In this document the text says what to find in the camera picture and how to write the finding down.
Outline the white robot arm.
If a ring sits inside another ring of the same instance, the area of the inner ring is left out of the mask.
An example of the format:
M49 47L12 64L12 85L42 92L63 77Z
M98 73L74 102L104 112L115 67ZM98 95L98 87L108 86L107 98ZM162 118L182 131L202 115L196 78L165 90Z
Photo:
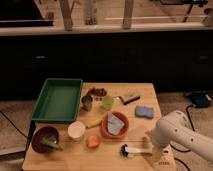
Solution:
M161 117L151 130L152 144L158 149L164 149L174 141L213 162L213 138L187 128L188 122L188 117L179 110Z

